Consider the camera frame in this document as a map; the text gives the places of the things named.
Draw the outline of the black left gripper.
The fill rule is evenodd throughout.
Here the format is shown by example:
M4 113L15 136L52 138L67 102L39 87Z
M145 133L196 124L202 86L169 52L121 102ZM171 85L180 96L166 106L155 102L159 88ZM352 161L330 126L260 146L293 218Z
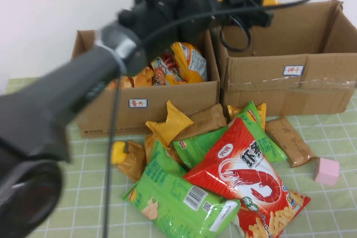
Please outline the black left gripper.
M219 12L219 16L239 18L248 28L269 27L274 14L262 10L263 2L264 0L215 0L213 11Z

